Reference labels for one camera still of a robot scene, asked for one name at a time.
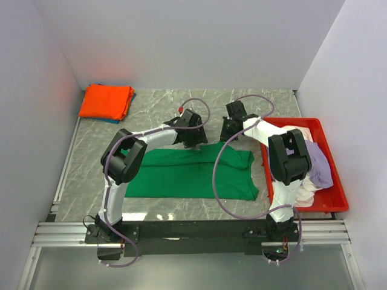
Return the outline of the green t shirt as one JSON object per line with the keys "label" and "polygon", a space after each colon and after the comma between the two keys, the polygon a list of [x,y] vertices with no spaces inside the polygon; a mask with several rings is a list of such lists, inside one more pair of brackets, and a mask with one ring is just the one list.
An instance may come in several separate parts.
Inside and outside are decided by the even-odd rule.
{"label": "green t shirt", "polygon": [[222,143],[199,149],[154,149],[145,154],[126,198],[256,200],[251,151]]}

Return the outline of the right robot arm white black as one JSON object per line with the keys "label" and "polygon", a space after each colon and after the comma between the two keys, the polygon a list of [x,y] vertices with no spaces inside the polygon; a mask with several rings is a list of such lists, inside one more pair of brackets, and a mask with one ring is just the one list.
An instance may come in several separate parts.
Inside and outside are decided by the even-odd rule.
{"label": "right robot arm white black", "polygon": [[296,191],[312,166],[303,135],[298,129],[285,130],[246,113],[240,100],[227,104],[226,109],[220,135],[226,146],[245,135],[268,149],[275,185],[265,233],[270,240],[279,241],[293,226]]}

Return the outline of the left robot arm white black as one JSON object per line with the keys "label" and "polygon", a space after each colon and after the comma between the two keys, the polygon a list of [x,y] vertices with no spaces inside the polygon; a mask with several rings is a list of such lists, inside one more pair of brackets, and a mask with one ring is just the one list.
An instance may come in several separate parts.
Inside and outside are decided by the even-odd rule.
{"label": "left robot arm white black", "polygon": [[108,243],[119,239],[125,192],[138,174],[145,154],[178,143],[185,148],[207,143],[201,116],[191,109],[185,109],[179,116],[146,131],[120,129],[116,133],[100,160],[105,189],[95,225],[102,239]]}

